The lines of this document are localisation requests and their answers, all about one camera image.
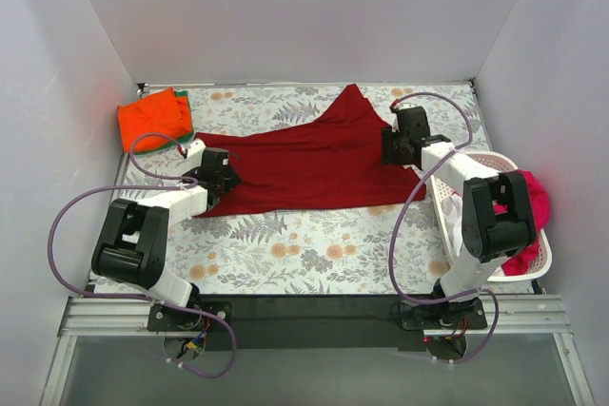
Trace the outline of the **dark red t shirt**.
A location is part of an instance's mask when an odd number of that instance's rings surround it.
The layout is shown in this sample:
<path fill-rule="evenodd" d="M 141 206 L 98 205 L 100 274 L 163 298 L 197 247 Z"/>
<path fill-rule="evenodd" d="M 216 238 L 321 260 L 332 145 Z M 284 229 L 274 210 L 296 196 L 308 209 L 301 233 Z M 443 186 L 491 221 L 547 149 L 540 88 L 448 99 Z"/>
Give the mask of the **dark red t shirt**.
<path fill-rule="evenodd" d="M 384 164 L 386 123 L 357 85 L 344 88 L 314 121 L 245 137 L 199 132 L 210 147 L 238 156 L 241 183 L 209 217 L 275 210 L 331 210 L 424 199 L 411 168 Z"/>

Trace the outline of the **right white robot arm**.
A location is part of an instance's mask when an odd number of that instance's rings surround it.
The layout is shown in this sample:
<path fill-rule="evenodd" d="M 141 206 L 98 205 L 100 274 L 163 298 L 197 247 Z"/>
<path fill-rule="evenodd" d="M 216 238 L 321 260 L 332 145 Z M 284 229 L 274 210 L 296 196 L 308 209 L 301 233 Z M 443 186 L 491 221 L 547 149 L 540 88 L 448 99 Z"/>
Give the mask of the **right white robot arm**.
<path fill-rule="evenodd" d="M 397 234 L 389 242 L 389 278 L 398 295 L 415 305 L 430 306 L 431 318 L 452 327 L 465 315 L 464 302 L 476 298 L 492 274 L 536 240 L 527 183 L 519 171 L 499 172 L 460 151 L 450 139 L 430 132 L 421 106 L 394 104 L 396 124 L 382 130 L 383 160 L 414 165 L 423 176 L 408 196 L 402 219 L 422 185 L 435 176 L 462 197 L 462 245 L 449 271 L 421 299 L 406 295 L 394 272 Z"/>

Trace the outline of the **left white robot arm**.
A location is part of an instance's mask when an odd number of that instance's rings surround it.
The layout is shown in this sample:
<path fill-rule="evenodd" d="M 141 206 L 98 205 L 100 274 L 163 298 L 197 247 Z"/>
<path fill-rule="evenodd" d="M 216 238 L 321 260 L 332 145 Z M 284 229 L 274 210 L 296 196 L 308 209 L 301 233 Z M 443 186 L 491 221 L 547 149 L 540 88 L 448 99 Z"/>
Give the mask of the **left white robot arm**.
<path fill-rule="evenodd" d="M 203 308 L 192 299 L 197 294 L 194 285 L 167 266 L 168 231 L 213 209 L 241 179 L 227 150 L 207 147 L 201 141 L 188 147 L 186 161 L 179 189 L 139 201 L 116 199 L 110 204 L 91 267 L 98 276 L 170 303 L 171 320 L 190 330 L 201 322 Z"/>

